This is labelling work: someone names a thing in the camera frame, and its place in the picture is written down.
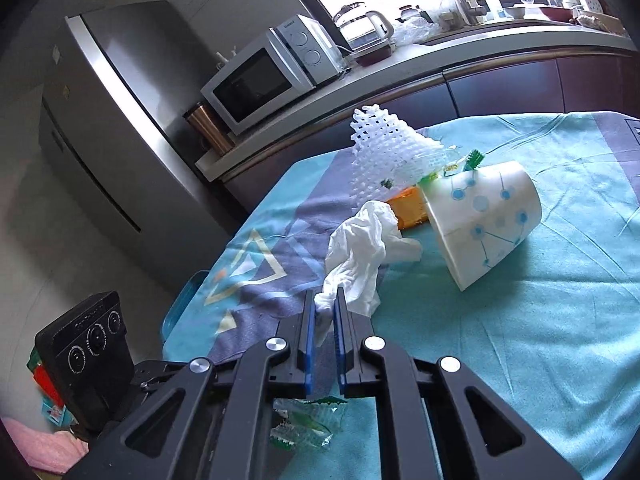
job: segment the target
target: crumpled tissue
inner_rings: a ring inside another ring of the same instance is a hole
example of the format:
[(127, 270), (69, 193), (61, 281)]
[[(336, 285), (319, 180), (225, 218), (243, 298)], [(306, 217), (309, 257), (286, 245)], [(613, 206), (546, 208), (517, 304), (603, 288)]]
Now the crumpled tissue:
[(333, 321), (338, 287), (344, 288), (347, 308), (372, 316), (380, 304), (376, 292), (378, 267), (395, 262), (417, 262), (422, 256), (418, 240), (402, 238), (391, 206), (371, 200), (356, 216), (345, 220), (329, 240), (324, 261), (326, 278), (316, 294), (316, 344), (326, 338)]

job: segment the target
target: microwave door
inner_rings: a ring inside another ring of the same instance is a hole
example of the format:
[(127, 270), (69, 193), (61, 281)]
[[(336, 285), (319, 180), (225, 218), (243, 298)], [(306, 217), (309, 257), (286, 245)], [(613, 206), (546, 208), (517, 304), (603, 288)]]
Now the microwave door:
[(270, 30), (224, 66), (202, 92), (238, 135), (313, 88)]

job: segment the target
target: silver screw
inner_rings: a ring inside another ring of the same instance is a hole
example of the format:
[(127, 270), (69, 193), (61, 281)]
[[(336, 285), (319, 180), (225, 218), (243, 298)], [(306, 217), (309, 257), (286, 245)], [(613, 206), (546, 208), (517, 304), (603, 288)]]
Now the silver screw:
[(195, 374), (201, 374), (211, 368), (211, 363), (204, 357), (197, 357), (189, 363), (189, 370)]
[(272, 337), (267, 341), (267, 348), (271, 351), (278, 352), (287, 346), (287, 342), (281, 337)]
[(446, 372), (453, 374), (460, 370), (460, 361), (458, 361), (455, 357), (443, 357), (440, 360), (440, 368), (442, 368)]
[(364, 346), (369, 350), (382, 350), (385, 347), (385, 340), (377, 335), (370, 335), (364, 340)]

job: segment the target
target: blue plastic bin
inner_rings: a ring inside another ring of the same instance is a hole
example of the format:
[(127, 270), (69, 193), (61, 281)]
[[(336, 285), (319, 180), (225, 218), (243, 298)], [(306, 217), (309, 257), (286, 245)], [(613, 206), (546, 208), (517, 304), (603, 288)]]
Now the blue plastic bin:
[(200, 288), (200, 285), (204, 282), (206, 277), (209, 275), (208, 270), (199, 270), (196, 272), (186, 285), (178, 294), (178, 297), (175, 298), (174, 304), (172, 304), (169, 312), (164, 316), (164, 321), (162, 322), (162, 328), (160, 329), (160, 339), (162, 339), (162, 343), (164, 344), (171, 333), (171, 330), (174, 329), (175, 324), (180, 319), (180, 316), (184, 312), (184, 309), (187, 308), (187, 305), (196, 295), (196, 292)]

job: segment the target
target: kitchen counter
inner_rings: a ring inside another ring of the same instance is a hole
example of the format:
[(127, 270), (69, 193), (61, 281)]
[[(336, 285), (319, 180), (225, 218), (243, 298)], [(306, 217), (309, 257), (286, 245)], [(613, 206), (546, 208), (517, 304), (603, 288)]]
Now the kitchen counter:
[(435, 45), (399, 47), (391, 57), (366, 68), (353, 69), (247, 131), (242, 141), (222, 158), (209, 150), (196, 166), (207, 180), (213, 181), (302, 126), (385, 89), (473, 60), (564, 46), (636, 51), (629, 38), (572, 25), (506, 28), (454, 38)]

